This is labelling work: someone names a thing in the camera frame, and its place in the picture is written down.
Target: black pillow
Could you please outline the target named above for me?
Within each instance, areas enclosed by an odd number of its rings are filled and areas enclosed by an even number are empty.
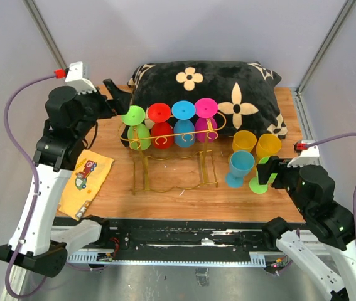
[[[238,130],[250,130],[257,137],[272,133],[284,139],[287,128],[274,94],[280,80],[276,72],[259,62],[176,61],[140,66],[128,85],[133,87],[132,104],[146,112],[157,102],[172,107],[180,100],[195,103],[210,97],[227,119],[219,134],[231,136]],[[223,118],[216,115],[215,119],[221,126]],[[168,122],[174,126],[176,119]],[[147,120],[145,124],[151,128],[153,123]]]

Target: wooden table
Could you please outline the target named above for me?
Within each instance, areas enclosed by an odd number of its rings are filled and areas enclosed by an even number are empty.
[[[108,94],[104,87],[101,92]],[[284,121],[288,127],[287,138],[283,140],[280,157],[294,157],[293,143],[301,140],[301,131],[296,116],[293,99],[289,88],[276,88],[276,96]],[[217,172],[218,188],[202,186],[191,191],[174,189],[167,193],[152,191],[139,192],[132,195],[133,156],[138,153],[125,148],[118,137],[117,128],[121,124],[120,117],[99,121],[99,133],[92,151],[115,159],[99,194],[94,199],[86,215],[92,214],[107,218],[151,218],[151,219],[196,219],[210,221],[269,221],[277,216],[288,222],[303,222],[301,215],[293,205],[285,191],[269,188],[265,194],[254,194],[248,186],[255,171],[245,178],[245,186],[232,189],[225,183],[225,175],[229,171],[228,156],[232,152],[232,138],[219,137],[210,143]],[[201,150],[196,142],[193,148]],[[169,154],[182,156],[183,150],[176,146],[163,150]],[[146,150],[147,154],[157,153],[153,147]],[[173,184],[192,186],[199,181],[198,162],[196,159],[155,161],[150,163],[151,184],[172,186]]]

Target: gold metal rack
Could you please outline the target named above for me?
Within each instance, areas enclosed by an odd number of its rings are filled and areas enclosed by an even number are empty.
[[[123,123],[119,126],[117,132],[119,134],[119,137],[121,138],[121,140],[123,141],[128,141],[129,143],[129,146],[132,148],[132,144],[133,143],[136,143],[135,146],[137,146],[137,149],[138,149],[138,153],[139,153],[139,158],[140,158],[140,161],[141,161],[141,164],[143,166],[143,179],[144,179],[144,187],[142,189],[137,189],[136,188],[136,158],[137,157],[133,157],[133,195],[135,195],[136,192],[139,192],[139,191],[155,191],[155,192],[158,192],[158,193],[165,193],[167,191],[171,191],[172,189],[174,188],[178,188],[178,189],[182,189],[182,190],[191,190],[191,189],[195,189],[197,187],[200,187],[200,186],[204,186],[204,185],[212,185],[214,184],[215,187],[218,187],[218,182],[217,182],[217,174],[215,173],[215,165],[214,165],[214,159],[213,159],[213,151],[212,150],[208,150],[207,147],[208,147],[208,140],[211,139],[211,137],[209,136],[211,133],[214,133],[216,135],[215,139],[218,138],[218,133],[217,131],[218,130],[221,130],[222,128],[225,127],[225,125],[227,124],[227,119],[225,118],[225,116],[220,113],[220,112],[217,112],[219,115],[222,116],[222,118],[224,119],[224,124],[217,128],[217,129],[213,129],[212,127],[212,123],[211,123],[211,119],[210,118],[207,118],[207,130],[198,130],[198,131],[194,131],[194,132],[185,132],[185,133],[180,133],[180,134],[170,134],[170,135],[161,135],[161,136],[153,136],[153,137],[146,137],[146,138],[139,138],[138,137],[138,133],[137,133],[137,126],[133,126],[133,139],[125,139],[123,138],[119,133],[120,133],[120,129],[121,127],[124,125]],[[190,141],[193,141],[195,139],[195,134],[200,134],[200,133],[205,133],[206,134],[206,139],[205,139],[205,142],[203,143],[203,150],[201,151],[198,151],[190,156],[186,156],[186,157],[177,157],[177,156],[170,156],[170,157],[167,157],[167,158],[157,158],[157,157],[153,157],[153,156],[145,156],[144,153],[143,153],[143,150],[141,149],[141,140],[146,140],[146,139],[155,139],[155,143],[157,145],[159,145],[159,139],[160,138],[164,138],[164,142],[163,144],[165,144],[167,142],[167,137],[174,137],[174,136],[182,136],[182,140],[183,141],[187,141],[187,139],[185,138],[186,135],[189,135],[190,136]],[[209,178],[208,178],[208,173],[207,173],[207,166],[206,166],[206,158],[207,158],[207,154],[210,155],[210,158],[211,158],[211,163],[212,163],[212,169],[213,169],[213,175],[214,175],[214,180],[210,181]],[[162,190],[159,190],[159,189],[153,189],[151,187],[151,184],[150,184],[150,178],[148,176],[148,160],[149,159],[152,159],[152,160],[157,160],[157,161],[164,161],[164,160],[168,160],[168,159],[176,159],[176,158],[179,158],[179,159],[190,159],[190,158],[193,158],[195,156],[199,157],[200,159],[200,172],[201,172],[201,177],[200,177],[200,183],[194,185],[194,186],[190,186],[190,187],[181,187],[181,186],[172,186],[168,189],[162,189]]]

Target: embroidered truck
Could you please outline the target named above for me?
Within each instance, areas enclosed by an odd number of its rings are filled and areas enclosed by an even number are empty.
[[[78,190],[82,190],[87,187],[86,185],[87,178],[96,167],[97,167],[96,162],[88,160],[84,165],[84,169],[80,172],[76,172],[75,185]]]

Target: yellow cloth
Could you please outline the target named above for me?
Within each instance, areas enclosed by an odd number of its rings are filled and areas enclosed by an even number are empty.
[[[83,150],[63,190],[58,210],[77,221],[99,192],[115,160]]]

